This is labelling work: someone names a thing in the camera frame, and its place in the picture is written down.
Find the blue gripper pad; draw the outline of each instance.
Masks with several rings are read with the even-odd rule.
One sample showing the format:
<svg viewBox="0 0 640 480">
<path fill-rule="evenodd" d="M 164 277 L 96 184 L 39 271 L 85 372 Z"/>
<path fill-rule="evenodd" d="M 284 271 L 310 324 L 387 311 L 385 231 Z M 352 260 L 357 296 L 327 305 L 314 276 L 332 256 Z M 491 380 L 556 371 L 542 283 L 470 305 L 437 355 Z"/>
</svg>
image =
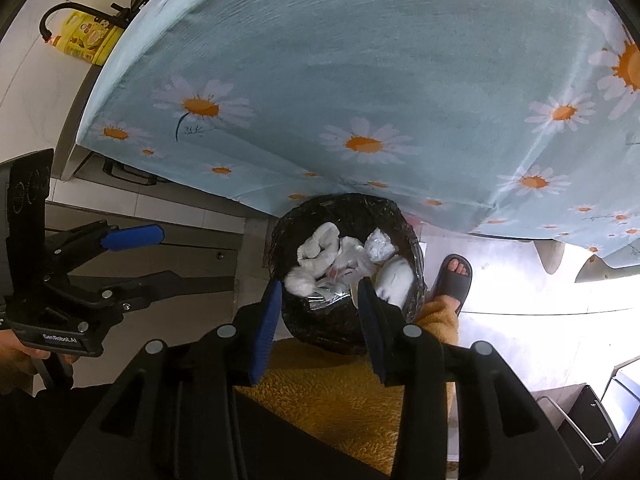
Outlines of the blue gripper pad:
<svg viewBox="0 0 640 480">
<path fill-rule="evenodd" d="M 106 235 L 100 242 L 108 251 L 124 251 L 137 247 L 159 244 L 164 240 L 164 231 L 157 224 L 119 229 Z"/>
</svg>

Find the metal rod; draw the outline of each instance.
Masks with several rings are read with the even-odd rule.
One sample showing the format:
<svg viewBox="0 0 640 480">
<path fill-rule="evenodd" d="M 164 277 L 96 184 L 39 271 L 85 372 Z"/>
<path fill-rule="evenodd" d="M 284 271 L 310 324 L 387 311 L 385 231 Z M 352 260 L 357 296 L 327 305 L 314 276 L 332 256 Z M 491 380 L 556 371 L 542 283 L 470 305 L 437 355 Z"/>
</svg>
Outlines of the metal rod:
<svg viewBox="0 0 640 480">
<path fill-rule="evenodd" d="M 569 415 L 567 415 L 564 410 L 558 405 L 557 402 L 555 402 L 551 397 L 547 397 L 546 395 L 543 395 L 541 397 L 538 397 L 536 399 L 536 402 L 540 402 L 541 399 L 546 399 L 549 402 L 551 402 L 551 404 L 555 407 L 556 410 L 558 410 L 562 416 L 564 417 L 564 420 L 566 420 L 569 425 L 574 428 L 575 432 L 578 434 L 578 436 L 584 441 L 584 443 L 589 446 L 589 449 L 591 449 L 591 452 L 595 455 L 595 457 L 598 459 L 598 461 L 601 464 L 604 464 L 604 459 L 602 457 L 602 455 L 600 454 L 600 452 L 595 448 L 595 446 L 591 443 L 591 441 L 587 438 L 587 436 L 582 432 L 582 430 L 580 428 L 578 428 L 578 426 L 576 426 L 575 422 L 571 420 L 571 418 L 569 418 Z"/>
</svg>

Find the sandal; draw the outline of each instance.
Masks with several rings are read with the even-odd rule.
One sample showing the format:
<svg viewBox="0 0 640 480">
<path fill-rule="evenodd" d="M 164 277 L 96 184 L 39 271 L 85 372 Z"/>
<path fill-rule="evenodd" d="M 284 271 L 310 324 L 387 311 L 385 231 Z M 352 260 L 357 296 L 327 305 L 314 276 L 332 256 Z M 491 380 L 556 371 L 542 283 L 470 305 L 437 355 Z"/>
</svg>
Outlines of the sandal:
<svg viewBox="0 0 640 480">
<path fill-rule="evenodd" d="M 465 266 L 467 272 L 466 276 L 447 269 L 451 260 L 457 260 Z M 462 306 L 465 304 L 466 297 L 469 294 L 472 275 L 473 272 L 471 264 L 466 258 L 463 258 L 459 254 L 450 254 L 444 258 L 440 266 L 436 283 L 433 285 L 433 297 L 450 296 L 458 300 L 460 302 L 460 306 L 456 309 L 457 316 L 460 314 Z"/>
</svg>

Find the black bag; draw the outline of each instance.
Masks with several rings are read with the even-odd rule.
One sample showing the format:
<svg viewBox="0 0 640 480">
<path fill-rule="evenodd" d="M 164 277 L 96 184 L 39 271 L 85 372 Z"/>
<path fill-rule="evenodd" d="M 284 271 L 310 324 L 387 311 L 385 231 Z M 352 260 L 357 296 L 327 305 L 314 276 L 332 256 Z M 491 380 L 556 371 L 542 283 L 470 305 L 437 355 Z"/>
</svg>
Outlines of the black bag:
<svg viewBox="0 0 640 480">
<path fill-rule="evenodd" d="M 325 222 L 333 222 L 340 229 L 340 237 L 351 236 L 363 243 L 376 227 L 389 235 L 398 253 L 415 271 L 416 280 L 402 308 L 405 320 L 412 322 L 424 303 L 426 290 L 422 279 L 422 251 L 414 230 L 396 203 L 386 198 L 359 193 L 324 195 L 289 211 L 278 221 L 271 237 L 271 277 L 284 280 L 298 264 L 298 247 Z M 306 298 L 284 289 L 282 292 L 282 319 L 295 338 L 330 352 L 366 354 L 358 310 L 350 297 L 326 308 L 311 310 Z"/>
</svg>

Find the brown fleece fabric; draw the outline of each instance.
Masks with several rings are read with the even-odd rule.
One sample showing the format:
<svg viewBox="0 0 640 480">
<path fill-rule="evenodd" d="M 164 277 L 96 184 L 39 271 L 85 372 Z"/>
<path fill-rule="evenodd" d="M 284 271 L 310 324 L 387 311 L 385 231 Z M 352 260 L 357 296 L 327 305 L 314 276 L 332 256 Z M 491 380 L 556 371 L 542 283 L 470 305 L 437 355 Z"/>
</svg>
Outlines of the brown fleece fabric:
<svg viewBox="0 0 640 480">
<path fill-rule="evenodd" d="M 458 343 L 458 318 L 435 298 L 416 324 L 442 343 Z M 240 388 L 308 434 L 389 474 L 402 407 L 401 386 L 384 388 L 366 356 L 333 354 L 296 339 L 278 341 L 270 369 L 255 388 Z M 453 384 L 447 384 L 450 407 Z"/>
</svg>

